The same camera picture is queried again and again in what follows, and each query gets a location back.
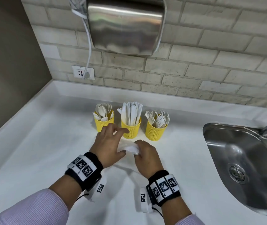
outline wall socket plate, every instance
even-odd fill
[[[85,67],[82,66],[72,66],[73,70],[73,75],[75,78],[83,78],[83,72],[85,71]],[[88,68],[86,75],[85,75],[86,80],[95,80],[95,75],[94,75],[94,69],[93,68]]]

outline shirt cuff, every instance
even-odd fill
[[[43,189],[0,213],[0,225],[65,225],[69,216],[63,200]]]
[[[189,215],[175,225],[205,225],[196,215]]]

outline sink drain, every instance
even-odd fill
[[[239,169],[237,168],[236,166],[231,166],[229,167],[229,174],[231,175],[231,177],[234,179],[234,180],[237,180],[237,181],[244,181],[245,180],[245,175],[244,173]]]

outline stainless steel sink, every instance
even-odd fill
[[[203,135],[229,192],[248,208],[267,215],[267,138],[258,131],[209,123]]]

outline yellow cup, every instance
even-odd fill
[[[166,125],[165,128],[155,128],[153,127],[149,121],[147,122],[147,127],[146,127],[146,137],[149,139],[149,140],[152,140],[152,141],[157,141],[159,140],[163,133],[165,132],[165,129],[167,128],[168,125]]]
[[[110,115],[111,115],[112,113],[114,113],[113,110],[108,114],[108,116],[110,117]],[[108,120],[108,121],[98,121],[98,120],[94,117],[97,131],[100,132],[100,131],[102,130],[102,127],[103,127],[103,126],[107,126],[109,123],[114,123],[114,119],[115,119],[115,113],[114,113],[113,118],[112,118],[111,120]]]
[[[125,125],[125,124],[121,121],[121,126],[122,126],[122,128],[127,128],[127,129],[129,130],[129,133],[124,133],[123,136],[124,136],[126,139],[133,139],[133,138],[135,138],[135,137],[138,135],[141,121],[142,121],[142,118],[140,117],[139,124],[138,124],[138,125],[135,125],[135,126],[128,126],[128,125]]]

